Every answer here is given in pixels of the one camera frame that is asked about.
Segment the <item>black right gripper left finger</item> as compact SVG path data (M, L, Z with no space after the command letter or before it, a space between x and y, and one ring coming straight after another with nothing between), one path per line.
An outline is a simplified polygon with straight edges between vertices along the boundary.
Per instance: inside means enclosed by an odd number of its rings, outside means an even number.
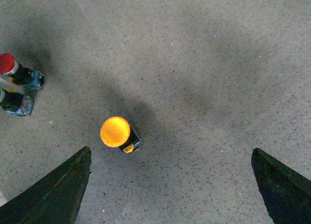
M83 147L0 207L2 224L72 224L89 180L91 150Z

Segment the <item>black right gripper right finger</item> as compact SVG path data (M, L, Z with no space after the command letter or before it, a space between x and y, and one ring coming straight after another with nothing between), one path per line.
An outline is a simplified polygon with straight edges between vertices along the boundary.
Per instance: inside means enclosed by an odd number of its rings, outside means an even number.
M260 148L251 165L259 191L275 224L311 222L311 181Z

